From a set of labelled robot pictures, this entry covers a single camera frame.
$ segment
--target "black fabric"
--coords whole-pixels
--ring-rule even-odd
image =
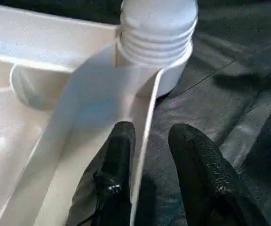
[[[0,0],[0,5],[107,24],[120,23],[123,0]]]

